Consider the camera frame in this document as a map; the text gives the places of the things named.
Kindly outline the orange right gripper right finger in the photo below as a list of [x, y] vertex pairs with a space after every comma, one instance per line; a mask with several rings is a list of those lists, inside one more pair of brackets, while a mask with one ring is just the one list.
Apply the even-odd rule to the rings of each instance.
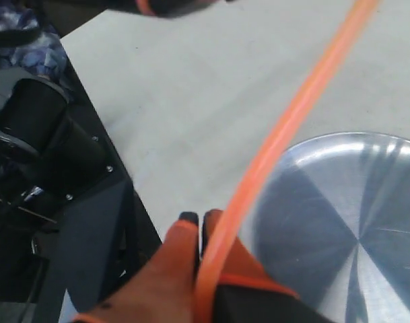
[[201, 263], [202, 322], [299, 322], [301, 301], [236, 238], [220, 271]]

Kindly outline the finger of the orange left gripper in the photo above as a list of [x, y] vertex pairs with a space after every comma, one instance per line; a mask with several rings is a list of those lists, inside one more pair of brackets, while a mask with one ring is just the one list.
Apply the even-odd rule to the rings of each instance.
[[154, 17], [180, 16], [200, 11], [216, 3], [214, 0], [138, 0], [139, 13]]

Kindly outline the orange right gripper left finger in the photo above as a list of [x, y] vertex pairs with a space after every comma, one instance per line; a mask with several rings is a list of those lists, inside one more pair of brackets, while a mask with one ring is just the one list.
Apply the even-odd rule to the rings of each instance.
[[199, 218], [183, 212], [143, 268], [74, 322], [192, 322]]

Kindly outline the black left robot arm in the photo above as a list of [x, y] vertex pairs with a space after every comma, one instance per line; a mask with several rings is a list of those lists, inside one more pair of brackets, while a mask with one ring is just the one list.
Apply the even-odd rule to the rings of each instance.
[[0, 1], [0, 217], [35, 194], [63, 197], [99, 181], [107, 154], [71, 117], [69, 59], [44, 1]]

